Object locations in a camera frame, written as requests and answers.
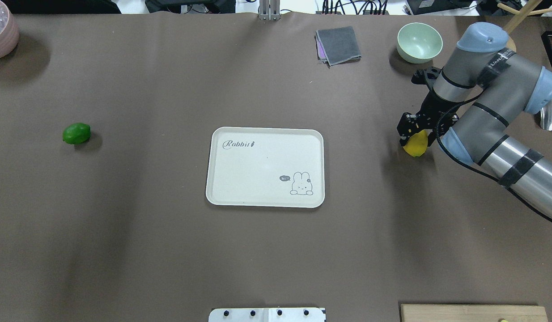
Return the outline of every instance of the lime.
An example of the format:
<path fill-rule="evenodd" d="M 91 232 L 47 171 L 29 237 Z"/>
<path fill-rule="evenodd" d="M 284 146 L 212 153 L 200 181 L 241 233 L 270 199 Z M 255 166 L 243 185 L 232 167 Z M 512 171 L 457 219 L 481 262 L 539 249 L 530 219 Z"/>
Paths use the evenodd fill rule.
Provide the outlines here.
<path fill-rule="evenodd" d="M 63 131 L 63 141 L 68 144 L 80 144 L 91 136 L 91 127 L 84 123 L 74 123 Z"/>

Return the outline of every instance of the white tray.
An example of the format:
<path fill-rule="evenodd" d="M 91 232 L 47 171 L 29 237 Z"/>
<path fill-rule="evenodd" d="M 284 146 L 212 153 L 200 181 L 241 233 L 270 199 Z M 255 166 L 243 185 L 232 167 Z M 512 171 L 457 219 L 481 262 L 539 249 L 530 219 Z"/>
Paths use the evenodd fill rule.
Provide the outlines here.
<path fill-rule="evenodd" d="M 324 186 L 318 131 L 221 127 L 212 134 L 206 184 L 212 204 L 316 208 Z"/>

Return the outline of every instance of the brown table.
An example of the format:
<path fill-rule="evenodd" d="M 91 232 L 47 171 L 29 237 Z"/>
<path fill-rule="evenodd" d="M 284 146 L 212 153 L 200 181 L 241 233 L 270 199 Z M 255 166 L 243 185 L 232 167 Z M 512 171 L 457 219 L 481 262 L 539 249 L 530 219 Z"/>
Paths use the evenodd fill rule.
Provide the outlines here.
<path fill-rule="evenodd" d="M 286 14 L 17 16 L 0 59 L 0 322 L 206 321 L 211 308 L 316 305 L 331 322 L 397 321 L 399 303 L 538 304 L 552 320 L 552 224 L 395 126 L 427 94 L 396 54 L 427 22 L 442 66 L 484 17 Z M 505 24 L 507 20 L 493 20 Z M 351 25 L 363 58 L 317 63 L 317 29 Z M 528 18 L 519 53 L 548 65 Z M 81 147 L 61 132 L 85 122 Z M 214 206 L 221 126 L 323 134 L 314 210 Z M 552 132 L 509 133 L 552 161 Z"/>

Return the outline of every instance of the gray robot arm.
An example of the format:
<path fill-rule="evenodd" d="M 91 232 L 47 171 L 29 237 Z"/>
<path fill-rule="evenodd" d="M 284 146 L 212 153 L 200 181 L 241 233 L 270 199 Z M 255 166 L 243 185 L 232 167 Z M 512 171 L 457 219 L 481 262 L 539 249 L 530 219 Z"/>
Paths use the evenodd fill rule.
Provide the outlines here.
<path fill-rule="evenodd" d="M 552 219 L 552 163 L 504 133 L 518 114 L 536 114 L 550 101 L 552 73 L 505 48 L 507 40 L 498 26 L 471 25 L 437 76 L 422 110 L 434 102 L 456 105 L 476 85 L 482 86 L 484 92 L 451 124 L 442 143 L 456 159 L 480 165 L 499 185 Z"/>

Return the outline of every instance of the pink pot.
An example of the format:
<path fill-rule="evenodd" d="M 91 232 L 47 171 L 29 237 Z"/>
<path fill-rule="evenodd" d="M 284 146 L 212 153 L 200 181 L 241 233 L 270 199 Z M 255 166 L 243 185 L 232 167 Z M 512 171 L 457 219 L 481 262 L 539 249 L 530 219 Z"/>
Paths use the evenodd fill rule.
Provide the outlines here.
<path fill-rule="evenodd" d="M 7 17 L 8 19 L 4 30 L 0 30 L 0 58 L 2 58 L 14 50 L 18 40 L 20 40 L 20 31 L 12 13 L 1 1 L 0 8 L 4 9 L 4 18 Z"/>

